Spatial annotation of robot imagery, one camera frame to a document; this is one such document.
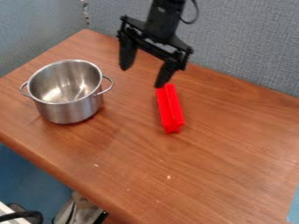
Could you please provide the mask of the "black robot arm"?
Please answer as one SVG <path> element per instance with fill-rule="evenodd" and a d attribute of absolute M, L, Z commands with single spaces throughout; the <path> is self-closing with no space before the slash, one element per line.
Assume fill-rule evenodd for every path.
<path fill-rule="evenodd" d="M 179 22 L 187 25 L 197 20 L 181 18 L 185 0 L 153 0 L 146 20 L 121 16 L 117 31 L 118 65 L 125 71 L 134 62 L 136 51 L 142 50 L 164 61 L 153 86 L 161 88 L 177 70 L 184 70 L 192 48 L 176 36 Z"/>

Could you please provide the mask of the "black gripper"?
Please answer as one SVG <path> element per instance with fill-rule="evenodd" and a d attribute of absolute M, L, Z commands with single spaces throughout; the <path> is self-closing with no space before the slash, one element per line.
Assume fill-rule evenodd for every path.
<path fill-rule="evenodd" d="M 168 38 L 158 38 L 145 29 L 145 22 L 128 16 L 122 16 L 120 20 L 121 25 L 116 35 L 120 68 L 125 71 L 133 65 L 136 51 L 145 51 L 164 61 L 153 84 L 154 88 L 161 88 L 173 73 L 185 69 L 187 60 L 193 50 L 175 34 Z"/>

